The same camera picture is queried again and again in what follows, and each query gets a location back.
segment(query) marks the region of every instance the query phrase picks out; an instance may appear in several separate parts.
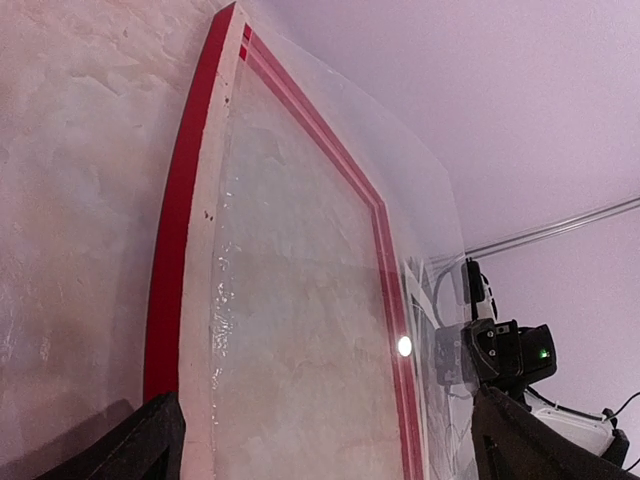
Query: transparent plastic sheet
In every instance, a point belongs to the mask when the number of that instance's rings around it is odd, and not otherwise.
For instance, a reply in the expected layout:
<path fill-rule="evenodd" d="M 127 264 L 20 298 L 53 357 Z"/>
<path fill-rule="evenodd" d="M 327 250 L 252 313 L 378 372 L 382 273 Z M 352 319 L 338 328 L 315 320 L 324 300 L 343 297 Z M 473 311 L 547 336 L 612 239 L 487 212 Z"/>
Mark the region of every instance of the transparent plastic sheet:
<path fill-rule="evenodd" d="M 447 173 L 371 97 L 272 32 L 258 33 L 389 211 L 423 477 L 475 478 L 471 399 L 462 386 L 439 385 L 435 372 L 435 330 L 466 320 Z M 212 258 L 216 477 L 403 478 L 370 212 L 256 73 L 239 68 Z"/>

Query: pink wall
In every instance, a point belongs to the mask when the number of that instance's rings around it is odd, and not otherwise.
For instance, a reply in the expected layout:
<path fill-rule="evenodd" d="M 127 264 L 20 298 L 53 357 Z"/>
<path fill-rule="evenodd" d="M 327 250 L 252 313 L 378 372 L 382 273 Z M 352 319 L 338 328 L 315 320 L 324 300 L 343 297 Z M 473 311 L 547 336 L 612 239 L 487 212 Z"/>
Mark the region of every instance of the pink wall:
<path fill-rule="evenodd" d="M 640 390 L 640 212 L 480 261 L 500 318 L 549 324 L 558 372 L 539 385 L 551 400 L 613 410 Z M 640 456 L 640 400 L 620 416 Z"/>
<path fill-rule="evenodd" d="M 468 246 L 636 192 L 637 2 L 245 3 L 429 146 Z"/>

